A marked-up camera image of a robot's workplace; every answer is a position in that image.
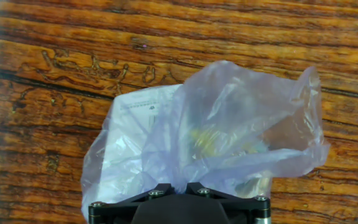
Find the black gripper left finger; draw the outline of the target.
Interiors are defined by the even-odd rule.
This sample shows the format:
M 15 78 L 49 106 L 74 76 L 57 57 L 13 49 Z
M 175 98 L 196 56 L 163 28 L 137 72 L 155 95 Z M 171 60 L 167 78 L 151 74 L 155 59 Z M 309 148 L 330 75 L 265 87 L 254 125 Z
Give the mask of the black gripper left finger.
M 88 205 L 88 223 L 114 223 L 118 216 L 133 216 L 143 202 L 172 194 L 175 194 L 175 188 L 171 184 L 158 184 L 152 190 L 118 203 L 92 202 Z

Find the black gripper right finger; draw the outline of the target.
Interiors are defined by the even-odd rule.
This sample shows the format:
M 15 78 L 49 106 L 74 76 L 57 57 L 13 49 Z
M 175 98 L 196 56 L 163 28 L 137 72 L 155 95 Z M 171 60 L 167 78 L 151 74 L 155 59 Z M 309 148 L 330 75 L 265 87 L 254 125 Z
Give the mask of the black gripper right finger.
M 223 207 L 231 223 L 271 224 L 271 203 L 264 195 L 240 198 L 217 190 L 209 189 L 199 182 L 188 183 L 186 194 L 205 197 Z

